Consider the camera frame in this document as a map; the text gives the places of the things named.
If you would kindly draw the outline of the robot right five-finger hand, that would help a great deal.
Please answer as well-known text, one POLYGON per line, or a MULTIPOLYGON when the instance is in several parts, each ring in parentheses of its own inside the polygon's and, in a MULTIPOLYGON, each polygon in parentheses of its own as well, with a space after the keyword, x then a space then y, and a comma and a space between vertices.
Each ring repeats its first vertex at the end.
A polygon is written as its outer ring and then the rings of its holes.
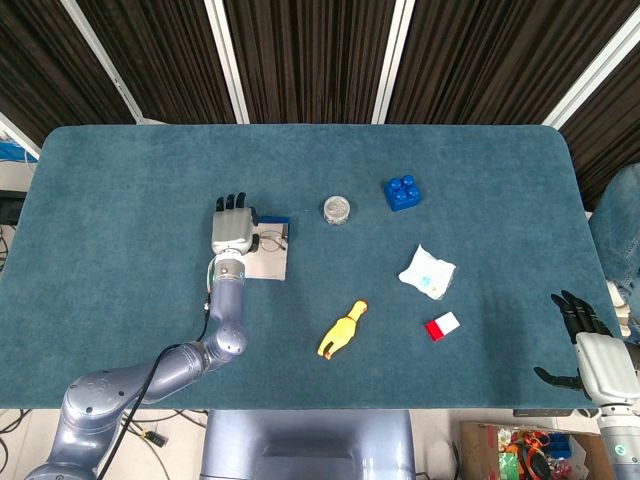
POLYGON ((577 374, 557 376, 536 366, 536 375, 551 386, 583 392, 598 407, 631 406, 638 401, 639 381, 625 342, 613 336, 586 301, 566 290, 551 300, 574 348, 577 374))

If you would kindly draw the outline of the robot left five-finger hand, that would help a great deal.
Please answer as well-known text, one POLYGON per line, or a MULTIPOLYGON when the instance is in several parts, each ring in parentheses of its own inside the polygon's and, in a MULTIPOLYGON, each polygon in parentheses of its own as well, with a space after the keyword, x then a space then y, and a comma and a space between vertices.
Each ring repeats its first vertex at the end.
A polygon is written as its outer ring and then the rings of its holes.
POLYGON ((258 250, 260 238, 255 232, 258 226, 254 207, 245 205, 246 193, 218 197, 212 217, 211 248, 215 255, 226 250, 241 255, 258 250))

